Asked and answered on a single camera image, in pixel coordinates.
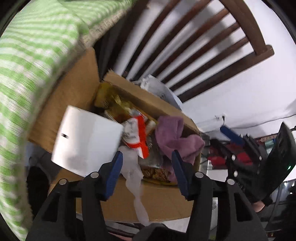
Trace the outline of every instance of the cardboard box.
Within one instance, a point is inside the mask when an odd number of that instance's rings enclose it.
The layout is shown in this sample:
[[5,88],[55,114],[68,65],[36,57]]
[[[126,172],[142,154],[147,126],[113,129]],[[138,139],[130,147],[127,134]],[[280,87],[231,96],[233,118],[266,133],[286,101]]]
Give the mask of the cardboard box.
[[90,110],[99,88],[95,51],[88,49],[68,73],[56,84],[53,92],[29,132],[28,140],[48,152],[54,148],[57,131],[68,105]]
[[[87,51],[61,80],[41,111],[29,137],[47,151],[52,151],[56,134],[68,105],[89,110],[98,88],[98,72],[93,49]],[[157,119],[161,115],[181,116],[184,119],[183,136],[198,134],[194,122],[181,111],[160,98],[142,90],[123,77],[109,72],[104,81],[111,83],[122,97],[129,99],[136,106]],[[195,161],[194,168],[198,170],[200,157]],[[80,180],[82,177],[62,169],[51,188],[62,178],[69,181]],[[142,203],[152,222],[174,220],[189,217],[193,202],[188,202],[181,195],[177,186],[164,186],[142,182]],[[134,196],[125,186],[121,176],[117,182],[114,195],[101,202],[105,219],[121,222],[137,222],[133,206]],[[81,213],[81,200],[77,199],[77,212]]]

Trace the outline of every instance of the wooden slat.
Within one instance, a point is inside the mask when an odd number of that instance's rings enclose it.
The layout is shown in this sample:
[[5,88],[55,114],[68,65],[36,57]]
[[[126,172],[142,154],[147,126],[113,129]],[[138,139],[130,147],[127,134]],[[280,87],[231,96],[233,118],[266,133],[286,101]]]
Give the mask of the wooden slat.
[[111,52],[123,25],[124,19],[120,19],[111,29],[109,29],[109,31],[103,36],[101,40],[100,53],[99,57],[97,58],[100,81],[104,79],[105,74],[108,72],[108,63]]
[[171,80],[173,77],[175,77],[178,73],[180,73],[182,70],[184,70],[186,67],[188,67],[190,64],[192,64],[195,60],[197,60],[199,57],[204,55],[207,51],[209,51],[211,48],[216,46],[218,43],[220,43],[223,39],[228,37],[233,31],[237,30],[239,28],[238,23],[234,23],[219,34],[217,34],[215,37],[213,37],[206,45],[201,47],[198,51],[196,51],[193,55],[191,55],[187,60],[185,60],[182,64],[180,64],[177,68],[175,68],[168,76],[166,76],[162,82],[165,84],[169,80]]
[[203,72],[207,71],[209,68],[213,67],[215,64],[219,63],[223,59],[227,58],[229,55],[243,47],[245,44],[249,42],[247,37],[242,38],[237,41],[235,44],[231,45],[227,49],[223,50],[220,54],[212,58],[210,61],[206,62],[204,65],[199,67],[197,70],[193,71],[191,74],[186,76],[184,79],[180,80],[178,83],[173,85],[170,89],[171,91],[175,91],[181,86],[187,84],[189,81],[193,80],[197,76],[201,75]]
[[145,61],[144,65],[138,71],[133,80],[138,80],[145,70],[152,64],[156,57],[164,50],[164,48],[171,42],[171,40],[185,27],[185,25],[193,19],[211,0],[200,0],[198,1],[177,23],[177,25],[169,32],[164,40],[159,44],[156,50],[150,55]]
[[166,18],[166,16],[171,12],[171,10],[180,2],[181,0],[171,0],[162,10],[162,12],[158,15],[158,17],[155,19],[154,23],[151,25],[145,36],[143,37],[142,41],[140,42],[139,46],[137,47],[136,51],[134,52],[131,60],[129,61],[122,77],[126,78],[128,73],[130,72],[131,68],[133,67],[133,64],[137,60],[138,56],[142,52],[143,48],[147,44],[147,42],[150,40],[151,36],[154,34],[154,32],[157,30],[157,28],[160,26],[160,24],[163,22],[163,20]]
[[274,50],[270,45],[266,46],[267,51],[264,53],[257,55],[255,52],[250,53],[249,55],[241,58],[240,60],[236,61],[235,63],[229,65],[225,69],[219,71],[218,73],[214,74],[213,76],[209,77],[208,79],[204,80],[203,82],[197,84],[196,86],[192,87],[191,89],[185,91],[184,93],[180,94],[178,97],[184,103],[193,97],[215,87],[216,85],[226,81],[227,79],[237,75],[238,73],[262,62],[263,60],[269,58],[270,56],[274,55]]
[[240,27],[248,37],[256,54],[267,50],[261,30],[243,0],[219,0],[239,23]]
[[149,0],[139,0],[136,1],[134,6],[131,8],[131,10],[127,13],[127,15],[124,17],[124,26],[121,30],[117,42],[112,50],[112,54],[110,56],[110,60],[108,63],[108,68],[112,69],[114,67],[114,64],[117,60],[117,57],[119,53],[121,52],[121,49],[126,42],[129,34],[133,30],[133,27],[135,26],[136,22],[140,18],[142,12],[146,8],[147,3]]
[[157,77],[164,71],[181,53],[183,53],[191,44],[193,44],[200,36],[210,30],[217,24],[223,17],[229,14],[226,8],[222,9],[216,15],[206,21],[194,34],[192,34],[170,57],[168,57],[157,70],[153,72],[153,76]]

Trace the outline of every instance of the white plastic bag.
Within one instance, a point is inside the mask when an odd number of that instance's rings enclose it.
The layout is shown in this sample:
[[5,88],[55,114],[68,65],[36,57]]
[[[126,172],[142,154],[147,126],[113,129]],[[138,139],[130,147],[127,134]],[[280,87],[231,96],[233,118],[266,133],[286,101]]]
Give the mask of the white plastic bag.
[[140,87],[171,104],[179,110],[182,110],[180,99],[163,83],[152,75],[148,75],[140,81]]
[[135,150],[130,149],[127,146],[121,146],[118,150],[123,154],[121,174],[126,179],[127,189],[135,196],[133,205],[135,207],[137,218],[141,224],[148,226],[150,225],[149,217],[141,202],[141,180],[143,179],[143,174],[138,164],[138,154]]

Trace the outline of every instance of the food wrapper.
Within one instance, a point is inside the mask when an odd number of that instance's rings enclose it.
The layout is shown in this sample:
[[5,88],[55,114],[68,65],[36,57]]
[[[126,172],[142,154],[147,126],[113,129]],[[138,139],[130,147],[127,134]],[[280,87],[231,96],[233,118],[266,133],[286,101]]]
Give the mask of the food wrapper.
[[149,156],[149,149],[146,145],[145,122],[142,115],[133,117],[123,122],[124,143],[132,149],[135,149],[138,156],[145,159]]
[[116,122],[123,123],[132,117],[141,115],[144,118],[146,136],[155,130],[157,121],[150,115],[133,105],[130,101],[120,98],[119,95],[113,96],[112,99],[112,101],[109,101],[109,108],[106,110],[106,113]]
[[167,178],[170,174],[168,170],[165,169],[157,169],[157,168],[152,168],[152,167],[147,167],[147,168],[141,168],[142,173],[144,177],[153,179],[153,180],[158,180],[161,182],[166,182],[169,183],[169,179]]
[[163,164],[163,157],[160,154],[160,150],[157,145],[154,133],[147,136],[146,143],[149,148],[149,156],[146,159],[142,159],[141,157],[138,157],[139,165],[141,166],[141,168],[145,168],[145,167],[161,168]]
[[114,101],[114,96],[117,95],[113,86],[108,82],[102,82],[99,85],[98,93],[94,101],[94,105],[98,108],[108,108],[110,103]]

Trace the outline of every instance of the green striped blanket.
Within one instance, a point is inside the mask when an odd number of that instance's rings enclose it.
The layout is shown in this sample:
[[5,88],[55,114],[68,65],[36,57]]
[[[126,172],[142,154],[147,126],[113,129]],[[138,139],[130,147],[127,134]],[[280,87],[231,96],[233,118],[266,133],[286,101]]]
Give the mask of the green striped blanket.
[[31,225],[24,169],[30,125],[52,86],[133,0],[32,0],[0,38],[0,212],[20,240]]

